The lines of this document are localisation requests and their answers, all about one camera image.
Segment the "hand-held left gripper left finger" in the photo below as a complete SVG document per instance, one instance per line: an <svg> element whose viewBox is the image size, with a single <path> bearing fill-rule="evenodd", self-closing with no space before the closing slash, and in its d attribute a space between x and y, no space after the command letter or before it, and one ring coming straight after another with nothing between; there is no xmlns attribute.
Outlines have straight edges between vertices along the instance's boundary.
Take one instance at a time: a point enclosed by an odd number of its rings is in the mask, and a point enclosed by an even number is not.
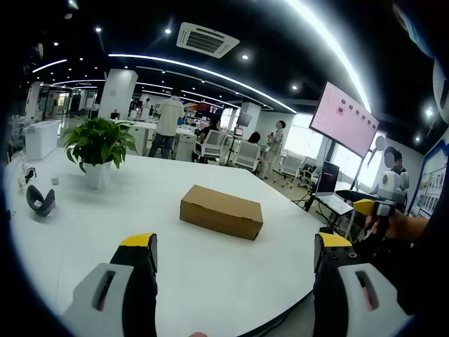
<svg viewBox="0 0 449 337"><path fill-rule="evenodd" d="M63 322L75 336L155 336L156 274L157 235L128 237L76 285Z"/></svg>

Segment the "person's right hand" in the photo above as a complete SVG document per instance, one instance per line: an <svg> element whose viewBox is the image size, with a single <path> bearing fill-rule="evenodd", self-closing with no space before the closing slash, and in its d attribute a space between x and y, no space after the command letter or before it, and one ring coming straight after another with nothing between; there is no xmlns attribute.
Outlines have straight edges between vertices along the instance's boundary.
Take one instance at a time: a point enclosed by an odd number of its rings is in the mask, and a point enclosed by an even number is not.
<svg viewBox="0 0 449 337"><path fill-rule="evenodd" d="M365 227L370 230L374 235L379 236L381 239L383 237L389 239L407 239L407 227L408 227L408 217L405 216L398 210L388 218L383 217L387 220L388 226L386 229L381 230L380 228L380 218L375 216L368 216L366 218Z"/></svg>

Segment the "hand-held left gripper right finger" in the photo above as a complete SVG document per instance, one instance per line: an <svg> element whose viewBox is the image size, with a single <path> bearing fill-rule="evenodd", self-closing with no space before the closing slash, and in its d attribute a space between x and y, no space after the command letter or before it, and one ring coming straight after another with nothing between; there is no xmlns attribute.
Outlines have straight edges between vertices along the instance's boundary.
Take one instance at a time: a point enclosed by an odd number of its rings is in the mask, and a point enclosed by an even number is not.
<svg viewBox="0 0 449 337"><path fill-rule="evenodd" d="M413 319L395 286L344 237L315 235L314 336L397 336Z"/></svg>

